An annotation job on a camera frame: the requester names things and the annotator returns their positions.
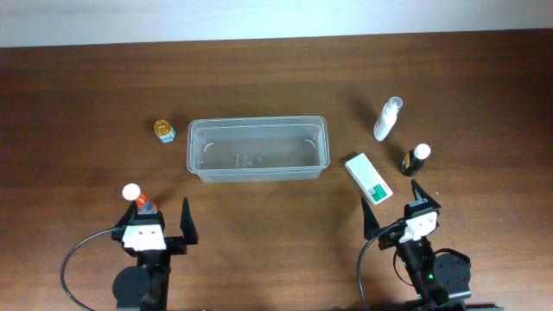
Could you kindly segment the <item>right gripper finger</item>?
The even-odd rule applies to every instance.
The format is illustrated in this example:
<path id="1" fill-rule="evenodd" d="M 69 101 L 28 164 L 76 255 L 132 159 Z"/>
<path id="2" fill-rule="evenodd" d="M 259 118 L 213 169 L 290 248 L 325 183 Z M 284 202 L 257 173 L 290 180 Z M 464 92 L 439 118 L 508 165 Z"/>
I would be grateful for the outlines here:
<path id="1" fill-rule="evenodd" d="M 380 225 L 367 200 L 362 197 L 360 201 L 363 212 L 364 238 L 366 240 L 371 240 L 379 235 Z"/>
<path id="2" fill-rule="evenodd" d="M 411 181 L 411 188 L 416 201 L 421 201 L 421 202 L 424 201 L 425 203 L 430 203 L 430 205 L 434 208 L 441 207 L 441 205 L 434 198 L 432 198 L 429 194 L 427 194 L 422 189 L 422 187 L 418 184 L 418 182 L 415 179 Z"/>

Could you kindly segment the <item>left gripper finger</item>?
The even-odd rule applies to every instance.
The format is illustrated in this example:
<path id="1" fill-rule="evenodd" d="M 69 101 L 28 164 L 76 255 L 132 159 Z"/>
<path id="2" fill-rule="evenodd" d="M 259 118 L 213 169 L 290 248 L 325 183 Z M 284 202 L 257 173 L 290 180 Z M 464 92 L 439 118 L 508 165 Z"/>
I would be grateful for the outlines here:
<path id="1" fill-rule="evenodd" d="M 137 209 L 137 203 L 133 200 L 127 210 L 125 211 L 124 215 L 120 218 L 120 220 L 114 225 L 115 228 L 124 227 L 127 226 L 133 219 L 135 215 L 135 211 Z"/>
<path id="2" fill-rule="evenodd" d="M 192 219 L 187 197 L 182 202 L 180 228 L 186 245 L 198 244 L 199 235 Z"/>

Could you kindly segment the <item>dark bottle white cap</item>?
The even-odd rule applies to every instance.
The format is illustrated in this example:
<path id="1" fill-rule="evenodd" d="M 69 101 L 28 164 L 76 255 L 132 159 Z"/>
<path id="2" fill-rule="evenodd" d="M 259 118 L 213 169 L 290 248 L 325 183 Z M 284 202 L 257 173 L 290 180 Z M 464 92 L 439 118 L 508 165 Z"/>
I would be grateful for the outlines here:
<path id="1" fill-rule="evenodd" d="M 415 175 L 423 167 L 430 154 L 431 148 L 427 143 L 418 144 L 405 155 L 402 161 L 401 173 L 405 176 Z"/>

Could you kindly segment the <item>white green medicine box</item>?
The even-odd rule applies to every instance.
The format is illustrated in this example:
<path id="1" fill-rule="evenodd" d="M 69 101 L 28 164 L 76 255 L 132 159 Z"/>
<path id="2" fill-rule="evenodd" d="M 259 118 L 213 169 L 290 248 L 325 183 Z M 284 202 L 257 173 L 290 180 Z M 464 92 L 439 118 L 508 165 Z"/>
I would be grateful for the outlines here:
<path id="1" fill-rule="evenodd" d="M 364 153 L 347 161 L 345 167 L 373 206 L 382 203 L 393 195 L 391 188 Z"/>

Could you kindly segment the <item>small jar gold lid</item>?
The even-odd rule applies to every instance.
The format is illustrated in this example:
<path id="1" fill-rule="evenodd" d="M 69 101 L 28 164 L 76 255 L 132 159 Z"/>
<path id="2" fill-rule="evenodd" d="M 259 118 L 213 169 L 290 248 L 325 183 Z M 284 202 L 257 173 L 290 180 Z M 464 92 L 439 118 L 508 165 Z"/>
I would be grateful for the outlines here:
<path id="1" fill-rule="evenodd" d="M 163 143 L 172 142 L 175 138 L 175 129 L 169 123 L 169 121 L 167 121 L 165 119 L 157 120 L 154 123 L 153 130 L 154 130 L 156 136 Z"/>

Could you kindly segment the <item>white spray bottle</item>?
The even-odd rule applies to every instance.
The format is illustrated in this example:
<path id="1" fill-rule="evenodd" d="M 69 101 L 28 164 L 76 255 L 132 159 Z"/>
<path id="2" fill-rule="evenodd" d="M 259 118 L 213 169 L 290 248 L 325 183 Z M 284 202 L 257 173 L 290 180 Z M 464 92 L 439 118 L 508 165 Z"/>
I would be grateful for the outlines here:
<path id="1" fill-rule="evenodd" d="M 388 137 L 397 121 L 398 113 L 402 106 L 403 100 L 400 97 L 391 97 L 385 103 L 373 128 L 373 135 L 377 141 L 382 142 Z"/>

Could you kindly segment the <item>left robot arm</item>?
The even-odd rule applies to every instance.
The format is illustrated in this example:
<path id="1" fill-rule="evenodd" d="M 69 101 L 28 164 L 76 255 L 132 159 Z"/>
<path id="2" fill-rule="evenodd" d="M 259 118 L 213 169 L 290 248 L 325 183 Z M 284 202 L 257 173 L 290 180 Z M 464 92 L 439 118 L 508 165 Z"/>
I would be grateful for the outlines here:
<path id="1" fill-rule="evenodd" d="M 167 308 L 171 258 L 185 255 L 188 246 L 199 240 L 188 199 L 182 202 L 181 235 L 166 237 L 164 229 L 160 211 L 141 214 L 135 202 L 129 205 L 113 228 L 111 238 L 137 260 L 134 266 L 121 270 L 113 281 L 112 293 L 117 300 L 117 310 Z"/>

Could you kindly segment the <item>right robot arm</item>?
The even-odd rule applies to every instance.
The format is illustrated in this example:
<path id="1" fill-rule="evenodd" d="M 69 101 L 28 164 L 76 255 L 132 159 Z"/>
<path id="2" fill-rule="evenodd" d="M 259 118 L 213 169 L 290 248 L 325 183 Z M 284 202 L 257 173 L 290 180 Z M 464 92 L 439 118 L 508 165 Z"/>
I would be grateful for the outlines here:
<path id="1" fill-rule="evenodd" d="M 383 251 L 393 247 L 394 258 L 401 259 L 417 298 L 404 304 L 406 310 L 465 310 L 465 300 L 471 297 L 470 258 L 456 250 L 433 250 L 427 239 L 439 226 L 441 205 L 416 182 L 411 182 L 415 200 L 404 206 L 404 216 L 382 227 L 369 203 L 361 201 L 364 217 L 365 245 L 359 252 L 356 277 L 365 308 L 361 264 L 366 250 L 373 243 Z"/>

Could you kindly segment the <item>clear plastic container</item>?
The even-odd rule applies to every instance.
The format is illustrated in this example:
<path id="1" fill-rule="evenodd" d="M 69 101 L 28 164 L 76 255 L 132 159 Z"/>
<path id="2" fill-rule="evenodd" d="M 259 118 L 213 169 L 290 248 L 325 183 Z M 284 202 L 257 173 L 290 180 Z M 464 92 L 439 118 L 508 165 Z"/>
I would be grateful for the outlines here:
<path id="1" fill-rule="evenodd" d="M 188 170 L 206 183 L 310 180 L 329 163 L 321 116 L 197 119 L 188 127 Z"/>

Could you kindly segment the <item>orange tube white cap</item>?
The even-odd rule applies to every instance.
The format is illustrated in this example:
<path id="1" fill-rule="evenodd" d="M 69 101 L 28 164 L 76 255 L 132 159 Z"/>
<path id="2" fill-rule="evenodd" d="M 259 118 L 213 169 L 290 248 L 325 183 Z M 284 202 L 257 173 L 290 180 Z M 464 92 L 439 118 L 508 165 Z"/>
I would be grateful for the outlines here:
<path id="1" fill-rule="evenodd" d="M 157 206 L 150 200 L 136 183 L 129 183 L 122 189 L 125 200 L 134 201 L 137 204 L 138 214 L 155 214 Z"/>

